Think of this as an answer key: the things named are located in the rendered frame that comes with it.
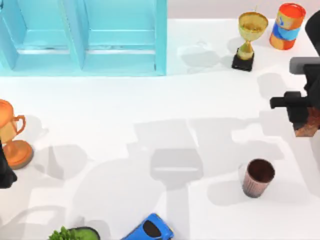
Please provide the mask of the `brown mottled block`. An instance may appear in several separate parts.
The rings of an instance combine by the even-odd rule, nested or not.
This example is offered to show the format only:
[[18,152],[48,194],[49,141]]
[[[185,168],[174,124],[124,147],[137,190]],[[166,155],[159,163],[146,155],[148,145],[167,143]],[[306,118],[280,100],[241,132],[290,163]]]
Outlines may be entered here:
[[296,137],[313,137],[320,129],[320,110],[315,107],[308,107],[306,122],[295,123],[294,132]]

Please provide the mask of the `orange and blue can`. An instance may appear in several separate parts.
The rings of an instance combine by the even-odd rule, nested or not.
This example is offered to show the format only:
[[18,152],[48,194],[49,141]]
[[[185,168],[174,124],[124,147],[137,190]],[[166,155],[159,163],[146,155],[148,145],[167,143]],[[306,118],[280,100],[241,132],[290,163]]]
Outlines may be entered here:
[[269,37],[269,43],[278,50],[291,49],[297,39],[306,10],[293,2],[283,3],[279,9]]

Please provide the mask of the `brown cup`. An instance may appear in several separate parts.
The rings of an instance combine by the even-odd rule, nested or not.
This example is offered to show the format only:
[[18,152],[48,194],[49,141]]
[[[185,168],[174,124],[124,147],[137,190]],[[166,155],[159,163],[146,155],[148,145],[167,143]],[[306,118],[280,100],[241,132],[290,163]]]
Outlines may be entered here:
[[251,160],[244,171],[242,190],[250,198],[259,198],[274,179],[273,165],[261,158]]

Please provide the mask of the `gold trophy with black base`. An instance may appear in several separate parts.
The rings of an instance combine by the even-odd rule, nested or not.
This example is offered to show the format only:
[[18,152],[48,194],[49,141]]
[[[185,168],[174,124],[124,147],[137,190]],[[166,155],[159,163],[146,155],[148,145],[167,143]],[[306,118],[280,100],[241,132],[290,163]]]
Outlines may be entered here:
[[259,39],[268,25],[268,19],[256,11],[245,12],[239,16],[238,30],[245,43],[237,48],[231,65],[233,69],[252,71],[255,57],[252,41]]

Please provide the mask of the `blue toy car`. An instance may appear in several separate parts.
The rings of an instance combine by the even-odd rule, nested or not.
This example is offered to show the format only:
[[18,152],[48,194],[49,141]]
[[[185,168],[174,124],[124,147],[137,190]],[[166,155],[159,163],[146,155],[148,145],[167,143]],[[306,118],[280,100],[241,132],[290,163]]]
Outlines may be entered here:
[[151,213],[134,230],[120,240],[171,240],[174,232],[156,213]]

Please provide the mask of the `light blue rack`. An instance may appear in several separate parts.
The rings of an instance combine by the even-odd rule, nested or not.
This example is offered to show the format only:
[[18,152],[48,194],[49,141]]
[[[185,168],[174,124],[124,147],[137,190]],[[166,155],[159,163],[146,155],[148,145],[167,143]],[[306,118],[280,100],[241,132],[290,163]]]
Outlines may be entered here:
[[164,76],[168,0],[0,0],[0,76]]

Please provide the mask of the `green plant in dark pot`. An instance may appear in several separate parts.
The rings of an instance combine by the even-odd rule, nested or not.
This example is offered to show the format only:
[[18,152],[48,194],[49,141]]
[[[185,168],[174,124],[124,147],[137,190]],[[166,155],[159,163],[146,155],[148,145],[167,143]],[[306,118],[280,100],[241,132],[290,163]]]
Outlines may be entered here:
[[48,240],[101,240],[101,237],[92,227],[65,228],[62,226],[59,231],[55,230]]

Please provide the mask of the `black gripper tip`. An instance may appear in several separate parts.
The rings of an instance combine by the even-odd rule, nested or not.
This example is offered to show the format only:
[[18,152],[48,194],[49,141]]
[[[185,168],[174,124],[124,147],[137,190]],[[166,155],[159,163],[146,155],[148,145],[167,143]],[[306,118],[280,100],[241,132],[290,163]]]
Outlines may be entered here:
[[0,140],[0,189],[8,189],[17,181],[17,175],[9,166]]

